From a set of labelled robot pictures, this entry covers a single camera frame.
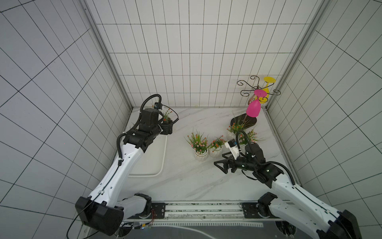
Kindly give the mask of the potted gypsophila pink centre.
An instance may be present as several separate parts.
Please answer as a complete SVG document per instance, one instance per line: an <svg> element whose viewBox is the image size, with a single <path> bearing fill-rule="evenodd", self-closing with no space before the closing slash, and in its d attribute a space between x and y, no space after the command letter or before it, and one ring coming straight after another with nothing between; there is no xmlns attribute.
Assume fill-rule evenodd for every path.
<svg viewBox="0 0 382 239"><path fill-rule="evenodd" d="M192 132L187 136L187 142L195 152L197 161L203 162L208 157L209 144L206 137L199 132Z"/></svg>

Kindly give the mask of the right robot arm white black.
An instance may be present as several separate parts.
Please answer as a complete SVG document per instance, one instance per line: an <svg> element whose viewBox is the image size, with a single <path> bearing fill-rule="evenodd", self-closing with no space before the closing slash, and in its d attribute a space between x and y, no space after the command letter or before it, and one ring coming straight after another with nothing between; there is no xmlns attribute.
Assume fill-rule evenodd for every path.
<svg viewBox="0 0 382 239"><path fill-rule="evenodd" d="M278 217L313 239L360 239L358 221L348 210L339 211L299 186L286 166L266 161L256 143L245 147L226 143L229 152L214 162L222 172L250 171L253 179L271 189L257 201L260 217Z"/></svg>

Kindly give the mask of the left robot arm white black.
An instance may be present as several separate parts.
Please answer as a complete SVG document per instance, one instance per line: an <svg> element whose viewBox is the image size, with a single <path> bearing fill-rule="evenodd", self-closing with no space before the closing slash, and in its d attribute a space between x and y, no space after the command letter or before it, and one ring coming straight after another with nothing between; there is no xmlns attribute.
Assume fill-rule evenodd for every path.
<svg viewBox="0 0 382 239"><path fill-rule="evenodd" d="M117 137L117 155L112 166L89 196L80 197L75 204L76 217L83 225L112 236L124 220L153 215L151 197L145 194L137 193L122 201L117 199L135 164L163 131L164 120L159 118L163 114L162 106L161 95L149 96L143 101L134 126Z"/></svg>

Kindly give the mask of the potted gypsophila red-orange front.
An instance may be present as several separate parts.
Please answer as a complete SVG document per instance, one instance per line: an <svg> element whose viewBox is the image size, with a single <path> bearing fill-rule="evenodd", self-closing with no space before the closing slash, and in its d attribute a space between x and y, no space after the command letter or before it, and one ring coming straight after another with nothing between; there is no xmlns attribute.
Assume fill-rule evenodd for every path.
<svg viewBox="0 0 382 239"><path fill-rule="evenodd" d="M170 124L172 123L172 119L170 117L170 115L172 114L172 110L171 109L167 109L164 113L163 113L163 120L161 122L161 124Z"/></svg>

